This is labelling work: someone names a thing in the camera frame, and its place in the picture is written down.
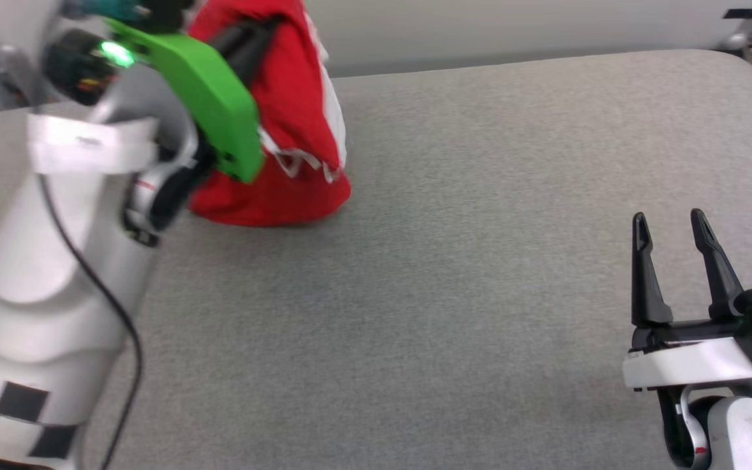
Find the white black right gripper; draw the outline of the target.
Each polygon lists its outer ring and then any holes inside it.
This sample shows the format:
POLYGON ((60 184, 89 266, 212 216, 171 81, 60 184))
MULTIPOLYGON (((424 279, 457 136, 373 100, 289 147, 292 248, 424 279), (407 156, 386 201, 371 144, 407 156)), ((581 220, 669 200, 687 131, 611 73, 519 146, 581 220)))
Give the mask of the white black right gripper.
POLYGON ((742 283, 705 213, 690 214, 693 239, 702 254, 710 290, 707 321, 674 322, 663 299, 651 259, 653 241, 642 212, 632 220, 631 323, 632 346, 623 360, 623 380, 633 389, 691 386, 752 379, 752 361, 734 339, 740 321, 735 298, 742 283))

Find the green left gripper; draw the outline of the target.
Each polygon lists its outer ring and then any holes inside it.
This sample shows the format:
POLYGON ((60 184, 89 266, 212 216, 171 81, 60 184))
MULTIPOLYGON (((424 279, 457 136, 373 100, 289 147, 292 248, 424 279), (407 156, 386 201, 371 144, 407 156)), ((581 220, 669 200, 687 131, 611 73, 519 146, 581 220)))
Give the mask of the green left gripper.
POLYGON ((108 18, 110 38, 69 29, 44 46, 45 77, 69 98, 95 105, 133 66, 163 78, 213 149, 218 172, 251 183, 263 167, 259 111, 249 86, 284 17, 242 18, 208 42, 180 22, 108 18))

